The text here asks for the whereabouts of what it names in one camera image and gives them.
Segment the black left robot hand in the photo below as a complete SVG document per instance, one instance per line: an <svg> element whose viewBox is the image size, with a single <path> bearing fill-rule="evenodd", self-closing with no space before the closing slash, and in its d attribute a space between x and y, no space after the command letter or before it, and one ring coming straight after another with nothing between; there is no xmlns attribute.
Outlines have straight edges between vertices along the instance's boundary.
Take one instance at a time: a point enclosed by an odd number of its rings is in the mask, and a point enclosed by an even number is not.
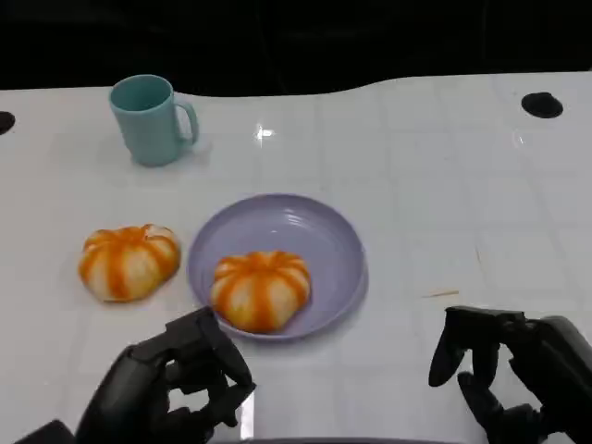
<svg viewBox="0 0 592 444"><path fill-rule="evenodd" d="M254 391L248 365L202 308L126 347L93 393L79 443L205 443L216 426L237 425Z"/></svg>

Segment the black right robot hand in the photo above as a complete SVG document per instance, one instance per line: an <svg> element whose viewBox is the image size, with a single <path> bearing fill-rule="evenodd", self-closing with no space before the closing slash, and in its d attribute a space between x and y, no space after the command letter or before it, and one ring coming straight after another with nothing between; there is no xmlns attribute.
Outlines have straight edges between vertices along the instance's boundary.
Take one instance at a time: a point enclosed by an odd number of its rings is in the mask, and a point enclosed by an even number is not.
<svg viewBox="0 0 592 444"><path fill-rule="evenodd" d="M504 408L490 387L499 349L541 403ZM522 312L451 306L431 361L428 383L457 378L462 395L490 443L542 443L554 433L591 440L591 346L564 316L529 319Z"/></svg>

